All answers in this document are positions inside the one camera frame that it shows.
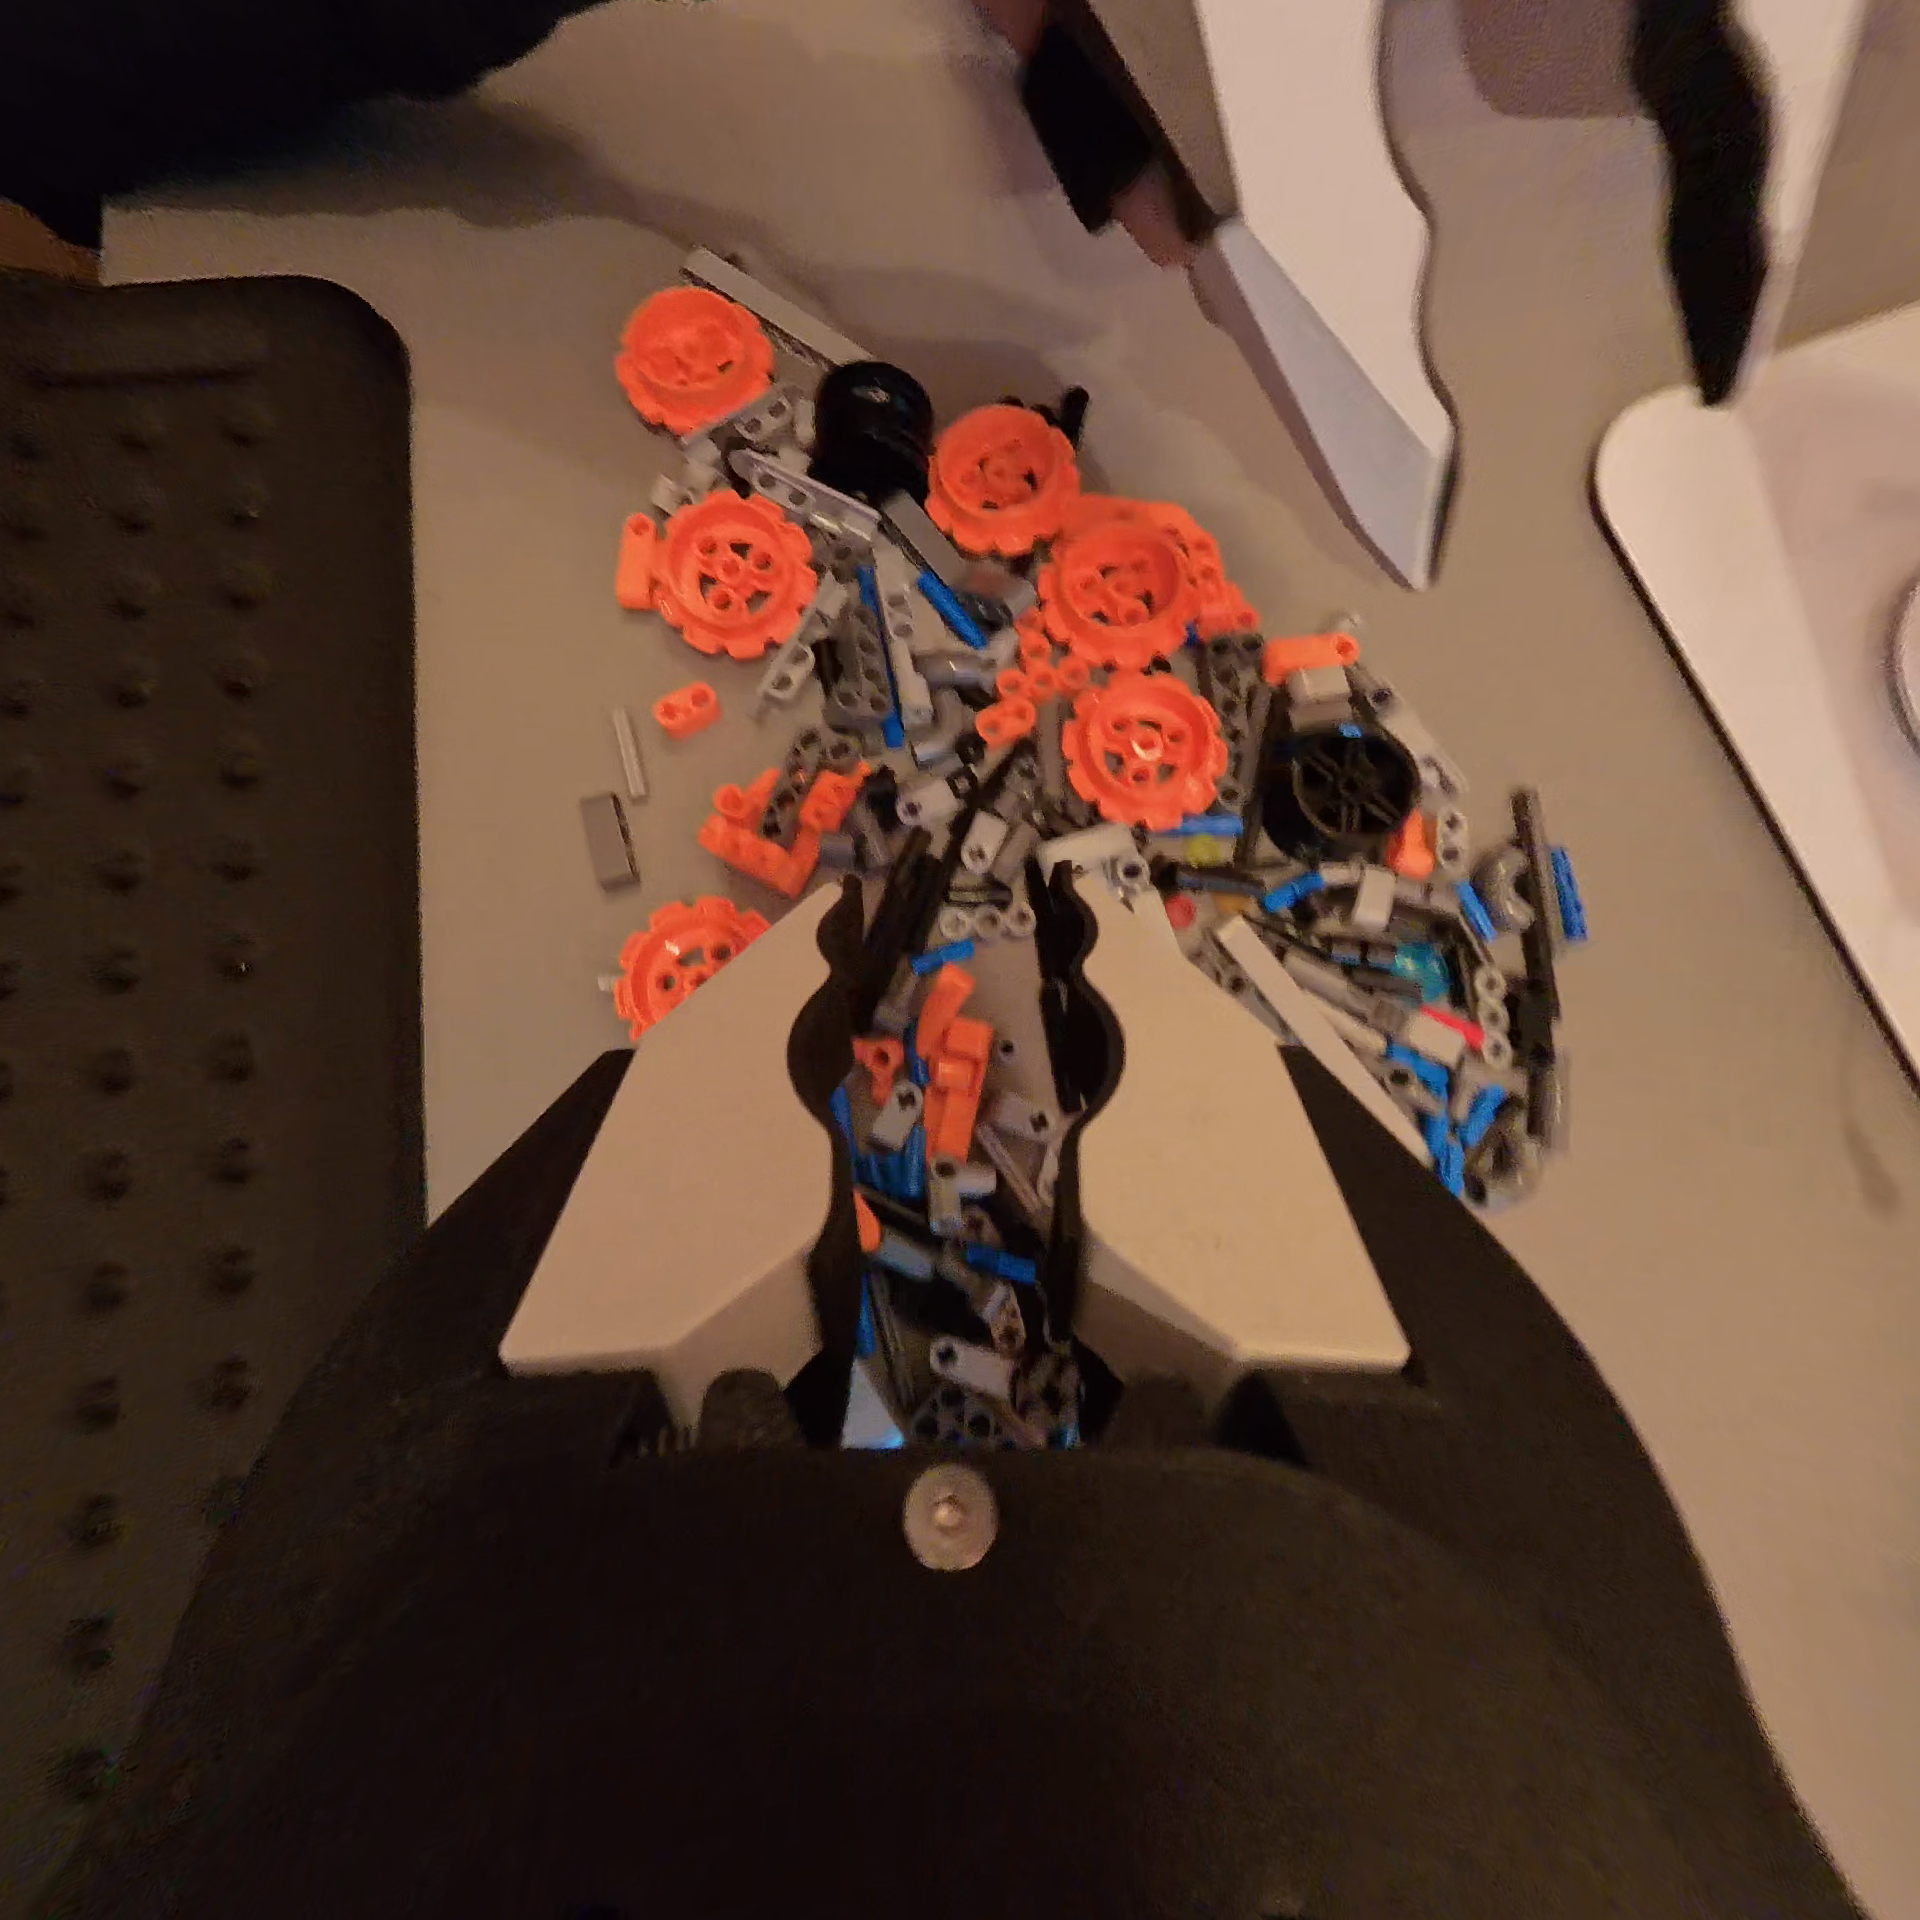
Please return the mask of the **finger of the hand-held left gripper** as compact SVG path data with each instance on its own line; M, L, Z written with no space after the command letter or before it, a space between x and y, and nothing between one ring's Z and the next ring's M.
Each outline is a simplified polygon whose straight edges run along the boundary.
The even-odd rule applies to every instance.
M1751 389L1841 220L1915 158L1915 4L1638 3L1633 89L1665 167L1662 265L1697 405Z
M1424 339L1433 233L1385 123L1385 4L1202 3L1233 210L1193 283L1336 515L1431 586L1457 420Z

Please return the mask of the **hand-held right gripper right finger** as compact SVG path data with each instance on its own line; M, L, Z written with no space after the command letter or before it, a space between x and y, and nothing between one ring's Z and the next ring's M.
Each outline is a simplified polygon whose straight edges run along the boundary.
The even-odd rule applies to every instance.
M1057 1188L1074 1342L1118 1394L1177 1382L1208 1414L1256 1375L1401 1375L1408 1332L1280 1038L1161 900L1072 868L1044 900L1090 1073Z

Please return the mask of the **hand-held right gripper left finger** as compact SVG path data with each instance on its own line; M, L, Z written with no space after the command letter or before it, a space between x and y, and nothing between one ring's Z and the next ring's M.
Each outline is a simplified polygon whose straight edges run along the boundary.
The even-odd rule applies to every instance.
M520 1306L515 1379L649 1375L680 1426L730 1373L793 1385L828 1354L828 1239L852 1242L832 1092L850 1067L855 882L796 902L633 1046Z

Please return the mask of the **pile of plastic building pieces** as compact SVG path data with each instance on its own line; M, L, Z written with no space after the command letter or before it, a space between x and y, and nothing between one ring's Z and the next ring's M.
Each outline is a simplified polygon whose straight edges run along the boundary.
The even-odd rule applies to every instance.
M692 249L673 286L744 305L776 345L776 385L676 439L652 502L627 518L617 603L652 618L654 558L675 513L719 489L767 495L804 529L820 586L787 647L758 658L752 710L817 714L754 780L720 785L697 844L735 881L798 906L855 882L857 961L843 985L850 1067L831 1089L825 1045L798 1039L802 1083L831 1090L855 1239L828 1239L825 1358L880 1397L886 1443L1068 1449L1089 1355L1071 1331L1057 1188L1090 1083L1059 978L1055 868L1156 899L1179 948L1345 1090L1449 1201L1523 1196L1566 1131L1555 955L1585 942L1569 851L1540 798L1512 796L1510 833L1474 844L1471 786L1354 628L1263 630L1211 532L1152 498L1089 491L1063 532L1104 515L1161 522L1200 591L1174 675L1217 708L1231 767L1209 811L1174 833L1104 820L1068 780L1063 722L1090 668L1048 635L1040 569L959 548L926 506L880 509L810 478L814 394L874 358L735 257ZM1079 454L1089 396L1044 414ZM1313 867L1258 820L1267 732L1375 722L1419 764L1424 796L1377 862Z

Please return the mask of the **person's left hand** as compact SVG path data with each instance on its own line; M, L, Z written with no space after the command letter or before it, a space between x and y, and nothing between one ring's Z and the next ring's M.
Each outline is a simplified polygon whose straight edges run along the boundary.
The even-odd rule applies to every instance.
M1188 273L1209 238L1208 227L1193 222L1184 183L1163 158L1152 158L1116 194L1111 212L1138 252L1166 273Z

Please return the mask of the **orange gear wheel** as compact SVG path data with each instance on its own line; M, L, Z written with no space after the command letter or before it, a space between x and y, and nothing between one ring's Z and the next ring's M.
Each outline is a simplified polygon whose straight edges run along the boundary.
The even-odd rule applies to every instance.
M767 495L719 489L675 513L657 547L654 611L702 655L787 647L818 586L810 535Z
M1118 670L1063 719L1072 791L1116 825L1174 833L1217 803L1231 748L1211 701L1174 675Z
M640 1042L768 927L762 913L724 895L662 906L617 958L611 999L628 1038Z
M616 378L636 414L676 439L707 433L776 385L776 345L744 305L699 283L663 287L627 319Z
M970 556L1022 561L1050 545L1082 495L1076 453L1044 414L980 405L936 442L928 516Z
M1040 569L1048 635L1090 668L1177 655L1200 614L1188 558L1156 518L1104 515L1060 532Z

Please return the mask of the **black spoked wheel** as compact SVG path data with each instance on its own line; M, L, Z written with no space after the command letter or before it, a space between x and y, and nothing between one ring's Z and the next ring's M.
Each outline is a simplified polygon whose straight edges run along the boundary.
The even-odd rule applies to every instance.
M1375 722L1299 727L1282 717L1267 732L1256 811L1284 857L1377 862L1422 796L1417 758Z

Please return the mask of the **white book stand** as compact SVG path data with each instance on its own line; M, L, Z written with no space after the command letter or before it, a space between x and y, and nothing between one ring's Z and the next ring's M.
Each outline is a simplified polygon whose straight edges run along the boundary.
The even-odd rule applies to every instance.
M1628 405L1596 513L1888 1039L1918 1065L1918 307Z

